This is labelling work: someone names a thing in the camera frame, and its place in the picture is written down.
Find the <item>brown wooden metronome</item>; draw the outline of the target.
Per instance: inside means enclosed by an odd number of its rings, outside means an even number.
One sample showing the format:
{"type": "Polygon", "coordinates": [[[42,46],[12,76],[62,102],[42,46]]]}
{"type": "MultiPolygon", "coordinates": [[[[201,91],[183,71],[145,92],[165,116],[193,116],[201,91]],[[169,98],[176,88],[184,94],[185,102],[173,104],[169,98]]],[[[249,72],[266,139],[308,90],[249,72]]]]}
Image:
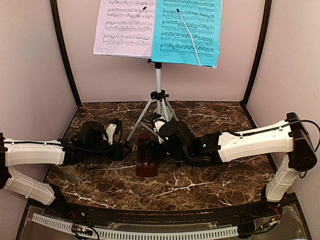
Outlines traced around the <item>brown wooden metronome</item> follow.
{"type": "Polygon", "coordinates": [[[155,177],[158,175],[158,167],[156,162],[151,159],[151,155],[147,151],[147,145],[150,141],[148,133],[140,133],[138,135],[138,144],[136,150],[136,175],[138,177],[155,177]]]}

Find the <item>purple sheet music page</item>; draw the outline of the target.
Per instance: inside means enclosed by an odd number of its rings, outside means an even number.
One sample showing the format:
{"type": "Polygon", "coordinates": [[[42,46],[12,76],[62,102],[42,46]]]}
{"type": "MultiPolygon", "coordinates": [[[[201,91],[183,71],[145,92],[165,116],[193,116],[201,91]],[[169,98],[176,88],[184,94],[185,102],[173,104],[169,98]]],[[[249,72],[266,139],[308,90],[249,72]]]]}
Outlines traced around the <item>purple sheet music page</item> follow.
{"type": "Polygon", "coordinates": [[[156,3],[155,0],[102,0],[93,54],[150,59],[156,3]]]}

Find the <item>clear plastic metronome cover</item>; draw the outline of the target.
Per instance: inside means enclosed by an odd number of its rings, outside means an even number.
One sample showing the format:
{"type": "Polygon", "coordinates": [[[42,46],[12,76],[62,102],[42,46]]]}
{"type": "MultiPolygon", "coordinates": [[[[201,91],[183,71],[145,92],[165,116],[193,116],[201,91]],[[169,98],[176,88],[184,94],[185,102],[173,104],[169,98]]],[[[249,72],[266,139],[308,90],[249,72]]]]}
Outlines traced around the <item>clear plastic metronome cover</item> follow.
{"type": "Polygon", "coordinates": [[[103,170],[102,179],[110,180],[113,178],[119,178],[125,170],[133,169],[134,165],[128,163],[126,160],[113,161],[108,167],[103,170]]]}

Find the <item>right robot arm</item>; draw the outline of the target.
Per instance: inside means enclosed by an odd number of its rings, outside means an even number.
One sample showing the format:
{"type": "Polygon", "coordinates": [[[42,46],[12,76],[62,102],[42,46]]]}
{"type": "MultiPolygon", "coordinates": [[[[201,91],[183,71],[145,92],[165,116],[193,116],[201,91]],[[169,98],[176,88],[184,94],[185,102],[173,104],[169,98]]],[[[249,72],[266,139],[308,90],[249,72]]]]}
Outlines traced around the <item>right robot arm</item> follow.
{"type": "Polygon", "coordinates": [[[167,121],[158,113],[150,116],[153,130],[165,151],[177,162],[193,167],[222,165],[244,157],[284,153],[281,166],[266,185],[263,200],[255,205],[255,213],[266,217],[275,208],[298,175],[317,164],[317,147],[294,112],[275,124],[245,130],[208,133],[195,137],[183,121],[167,121]]]}

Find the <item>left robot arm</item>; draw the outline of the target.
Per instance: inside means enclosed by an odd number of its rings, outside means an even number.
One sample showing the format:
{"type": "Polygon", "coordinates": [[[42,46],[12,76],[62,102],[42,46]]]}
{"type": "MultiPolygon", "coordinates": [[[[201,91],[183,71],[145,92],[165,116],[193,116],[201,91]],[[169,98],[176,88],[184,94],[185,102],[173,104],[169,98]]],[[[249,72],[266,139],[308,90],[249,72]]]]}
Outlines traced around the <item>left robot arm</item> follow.
{"type": "Polygon", "coordinates": [[[122,122],[114,118],[108,126],[87,121],[72,138],[22,141],[2,136],[0,188],[50,206],[58,217],[67,218],[71,208],[65,203],[66,199],[57,186],[37,181],[14,167],[28,164],[72,166],[89,159],[120,161],[125,157],[122,135],[122,122]]]}

